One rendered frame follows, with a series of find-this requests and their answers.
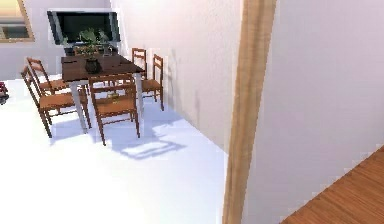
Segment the black television set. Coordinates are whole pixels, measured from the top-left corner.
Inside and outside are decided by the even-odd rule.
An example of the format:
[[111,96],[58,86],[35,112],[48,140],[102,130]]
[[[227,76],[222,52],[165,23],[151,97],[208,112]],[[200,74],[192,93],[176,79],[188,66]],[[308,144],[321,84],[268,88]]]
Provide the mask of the black television set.
[[109,41],[120,41],[116,12],[48,11],[47,17],[56,45],[64,39],[68,43],[79,42],[79,33],[89,28],[96,33],[103,31]]

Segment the green plant in black pot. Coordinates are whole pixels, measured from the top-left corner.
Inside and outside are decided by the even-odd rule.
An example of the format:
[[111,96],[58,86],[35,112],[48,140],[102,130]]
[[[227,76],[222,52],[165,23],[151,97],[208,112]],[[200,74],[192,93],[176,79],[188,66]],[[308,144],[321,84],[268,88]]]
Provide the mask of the green plant in black pot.
[[75,55],[82,55],[85,58],[85,70],[88,74],[98,73],[101,66],[96,54],[99,53],[99,47],[109,41],[108,36],[101,29],[88,28],[79,32],[79,39],[82,45],[74,47]]

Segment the dark brown dining table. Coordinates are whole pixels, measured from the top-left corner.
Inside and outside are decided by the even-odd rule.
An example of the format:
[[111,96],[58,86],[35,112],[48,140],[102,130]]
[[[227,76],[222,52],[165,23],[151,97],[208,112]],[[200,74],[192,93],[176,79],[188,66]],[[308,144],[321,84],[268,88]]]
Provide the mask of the dark brown dining table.
[[[143,70],[119,54],[113,56],[96,55],[96,58],[101,66],[101,71],[97,73],[97,76],[116,73],[131,73],[133,75],[136,84],[138,114],[139,116],[142,116],[143,97],[141,78]],[[61,58],[62,79],[69,85],[82,131],[87,133],[88,127],[84,118],[82,104],[77,90],[79,86],[88,84],[88,80],[91,77],[91,74],[88,74],[85,69],[85,64],[86,59],[81,55],[64,56]]]

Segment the dark red object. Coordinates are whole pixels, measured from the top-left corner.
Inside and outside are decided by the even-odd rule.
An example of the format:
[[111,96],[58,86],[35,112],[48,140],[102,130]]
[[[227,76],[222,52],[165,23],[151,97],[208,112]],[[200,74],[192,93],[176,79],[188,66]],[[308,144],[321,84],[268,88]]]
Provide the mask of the dark red object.
[[0,82],[0,105],[3,105],[6,103],[6,101],[9,99],[9,95],[7,94],[8,89],[5,86],[4,82]]

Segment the wooden framed window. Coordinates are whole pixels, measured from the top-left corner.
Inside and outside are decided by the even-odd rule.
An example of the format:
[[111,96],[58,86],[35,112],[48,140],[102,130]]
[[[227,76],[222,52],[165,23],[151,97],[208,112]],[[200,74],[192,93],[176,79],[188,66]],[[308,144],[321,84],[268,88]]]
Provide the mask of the wooden framed window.
[[0,0],[0,43],[35,40],[23,0]]

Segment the light wooden door frame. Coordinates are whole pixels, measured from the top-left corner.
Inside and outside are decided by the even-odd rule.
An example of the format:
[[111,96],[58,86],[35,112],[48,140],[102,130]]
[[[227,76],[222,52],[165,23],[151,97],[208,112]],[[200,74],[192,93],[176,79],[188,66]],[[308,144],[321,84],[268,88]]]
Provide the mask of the light wooden door frame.
[[277,0],[243,0],[222,224],[241,224]]

